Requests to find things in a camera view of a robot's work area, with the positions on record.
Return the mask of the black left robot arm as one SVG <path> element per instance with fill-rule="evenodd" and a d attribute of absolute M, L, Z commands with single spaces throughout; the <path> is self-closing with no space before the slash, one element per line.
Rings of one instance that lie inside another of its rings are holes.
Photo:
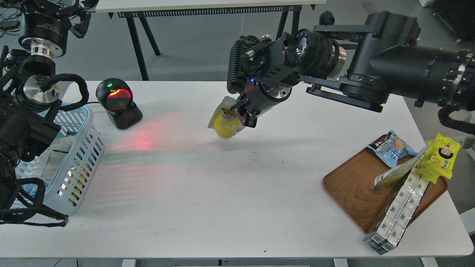
<path fill-rule="evenodd" d="M 88 102 L 87 85 L 76 74 L 56 74 L 54 58 L 66 53 L 68 33 L 83 38 L 91 14 L 79 0 L 62 7 L 49 0 L 2 0 L 1 7 L 23 15 L 21 50 L 1 52 L 0 189 L 1 223 L 33 225 L 41 214 L 57 220 L 46 227 L 64 227 L 68 216 L 43 204 L 40 178 L 17 178 L 20 161 L 41 155 L 60 131 L 54 123 L 59 111 L 81 108 Z"/>

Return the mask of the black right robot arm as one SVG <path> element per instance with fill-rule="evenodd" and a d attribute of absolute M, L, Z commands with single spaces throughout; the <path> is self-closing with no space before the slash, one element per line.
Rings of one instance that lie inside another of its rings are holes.
<path fill-rule="evenodd" d="M 229 93 L 238 93 L 230 112 L 244 126 L 285 101 L 293 86 L 310 83 L 307 93 L 380 113 L 392 93 L 436 103 L 441 125 L 474 134 L 474 124 L 452 119 L 474 111 L 474 53 L 417 46 L 414 17 L 382 11 L 364 25 L 334 25 L 323 13 L 314 29 L 240 37 L 230 52 Z"/>

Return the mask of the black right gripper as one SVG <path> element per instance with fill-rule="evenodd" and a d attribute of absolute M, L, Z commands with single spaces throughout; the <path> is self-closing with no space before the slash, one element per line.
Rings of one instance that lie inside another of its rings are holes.
<path fill-rule="evenodd" d="M 333 79 L 346 61 L 346 51 L 334 39 L 300 29 L 278 40 L 241 36 L 230 52 L 229 93 L 239 93 L 229 108 L 243 126 L 255 128 L 257 115 L 285 101 L 301 75 Z"/>

